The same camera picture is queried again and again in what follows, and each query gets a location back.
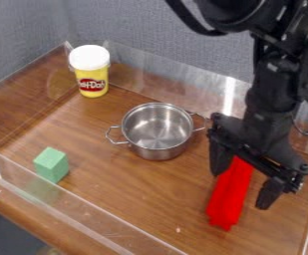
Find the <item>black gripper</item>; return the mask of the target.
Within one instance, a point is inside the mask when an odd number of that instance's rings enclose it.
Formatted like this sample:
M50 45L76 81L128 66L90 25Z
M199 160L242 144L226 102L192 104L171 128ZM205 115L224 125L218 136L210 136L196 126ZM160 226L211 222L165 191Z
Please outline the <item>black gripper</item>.
M211 115L208 130L211 173L220 176L238 155L270 178L259 191L255 206L267 210L283 192L302 189L308 163L290 142L291 119L247 116L243 120L222 113Z

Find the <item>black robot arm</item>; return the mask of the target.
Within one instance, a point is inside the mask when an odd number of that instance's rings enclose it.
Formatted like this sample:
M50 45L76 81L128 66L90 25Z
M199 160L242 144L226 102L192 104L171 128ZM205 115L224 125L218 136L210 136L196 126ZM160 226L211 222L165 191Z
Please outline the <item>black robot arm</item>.
M164 1L197 34L247 31L255 40L244 117L212 114L208 139L214 175L239 157L268 176L256 199L267 209L282 194L299 191L308 175L290 143L300 104L308 104L308 0L195 0L203 21L181 0Z

